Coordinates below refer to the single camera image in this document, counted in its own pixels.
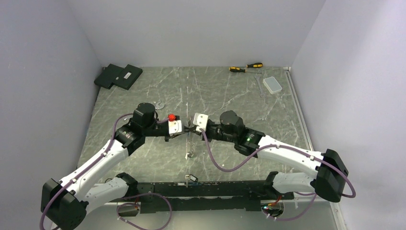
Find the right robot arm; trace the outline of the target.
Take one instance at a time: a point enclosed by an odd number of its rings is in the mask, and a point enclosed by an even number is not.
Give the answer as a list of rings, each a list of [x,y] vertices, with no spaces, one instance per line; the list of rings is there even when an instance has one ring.
[[[223,112],[218,124],[208,115],[196,113],[192,123],[190,131],[200,135],[207,147],[211,140],[230,142],[247,159],[268,159],[298,169],[295,173],[269,173],[264,194],[270,199],[290,192],[305,192],[338,203],[342,197],[354,198],[356,195],[348,180],[347,167],[332,149],[319,152],[283,143],[245,126],[234,111]]]

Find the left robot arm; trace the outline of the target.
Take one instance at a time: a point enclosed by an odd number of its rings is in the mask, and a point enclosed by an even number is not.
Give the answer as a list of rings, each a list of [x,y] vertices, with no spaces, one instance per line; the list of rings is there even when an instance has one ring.
[[[118,117],[110,139],[97,153],[62,179],[51,178],[44,183],[39,228],[45,229],[48,218],[57,230],[73,230],[87,214],[110,200],[134,200],[138,193],[137,181],[126,173],[108,183],[95,184],[140,148],[147,137],[169,140],[186,132],[188,128],[179,116],[170,114],[160,120],[151,103],[140,103],[132,113]]]

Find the black tag key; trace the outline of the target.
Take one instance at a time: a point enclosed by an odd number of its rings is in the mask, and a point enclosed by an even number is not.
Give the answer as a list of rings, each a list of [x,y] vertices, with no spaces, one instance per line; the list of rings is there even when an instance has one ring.
[[[188,187],[190,183],[198,182],[198,178],[192,174],[185,175],[185,186]]]

